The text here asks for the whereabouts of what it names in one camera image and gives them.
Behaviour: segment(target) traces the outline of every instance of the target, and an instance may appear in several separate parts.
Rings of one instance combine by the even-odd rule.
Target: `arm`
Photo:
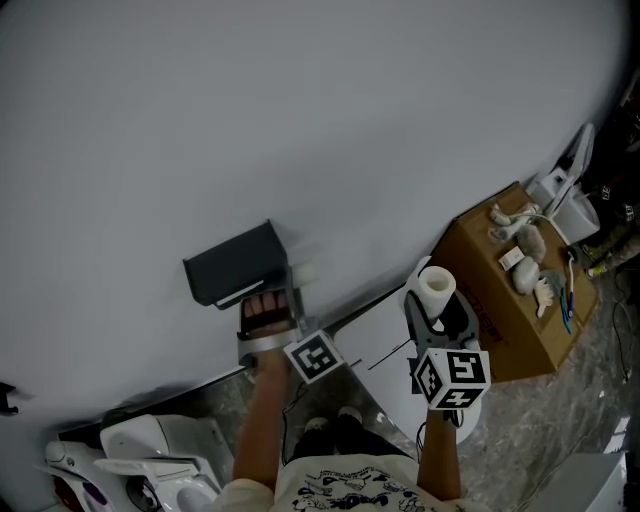
[[[288,361],[282,351],[258,356],[256,387],[238,440],[233,480],[246,478],[275,491],[288,377]]]
[[[429,411],[427,416],[418,487],[441,501],[460,498],[456,428],[442,411]]]

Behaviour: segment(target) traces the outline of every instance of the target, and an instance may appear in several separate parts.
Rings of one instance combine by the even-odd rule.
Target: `white toilet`
[[[139,512],[127,495],[126,479],[94,465],[103,457],[102,450],[84,443],[51,441],[45,449],[47,465],[36,468],[62,478],[85,512]]]
[[[143,476],[167,512],[204,511],[231,480],[233,457],[214,420],[138,416],[100,433],[105,471]]]

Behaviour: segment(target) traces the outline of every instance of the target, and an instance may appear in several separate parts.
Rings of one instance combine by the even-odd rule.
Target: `white appliance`
[[[101,469],[148,479],[167,512],[210,509],[231,480],[233,457],[212,419],[138,416],[100,432]]]
[[[126,492],[126,479],[105,473],[94,462],[104,457],[84,443],[51,441],[45,449],[46,466],[37,469],[62,478],[85,512],[139,512]]]
[[[551,173],[539,173],[527,187],[527,193],[554,224],[566,244],[574,244],[600,230],[593,205],[575,182],[589,167],[595,128],[586,124],[574,144],[573,163],[568,171],[556,167]]]
[[[334,336],[334,342],[348,365],[389,420],[404,435],[415,440],[427,418],[427,401],[414,395],[407,359],[416,357],[409,341],[407,319],[398,306],[402,290],[357,317]],[[464,412],[457,431],[458,444],[478,424],[482,402]]]
[[[624,512],[624,453],[571,455],[557,469],[527,512]]]

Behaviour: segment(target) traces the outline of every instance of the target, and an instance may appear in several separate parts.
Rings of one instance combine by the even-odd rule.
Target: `person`
[[[244,316],[255,317],[255,322],[260,315],[278,318],[275,310],[286,307],[286,301],[284,294],[267,292],[245,300],[242,307]],[[281,320],[256,329],[251,337],[286,328]],[[333,425],[326,418],[310,420],[291,460],[278,471],[289,372],[281,350],[257,354],[255,389],[237,443],[232,482],[216,499],[216,512],[487,511],[460,499],[456,429],[441,411],[430,411],[426,418],[419,465],[365,430],[357,410],[343,407]]]
[[[582,251],[592,262],[587,277],[601,276],[640,254],[640,223],[618,224],[600,245],[583,244]]]

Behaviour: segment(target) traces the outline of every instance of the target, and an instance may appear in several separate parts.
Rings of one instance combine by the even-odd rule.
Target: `graphic print t-shirt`
[[[442,502],[416,484],[418,465],[401,455],[304,457],[280,471],[275,496],[252,480],[228,484],[215,512],[490,512],[464,500]]]

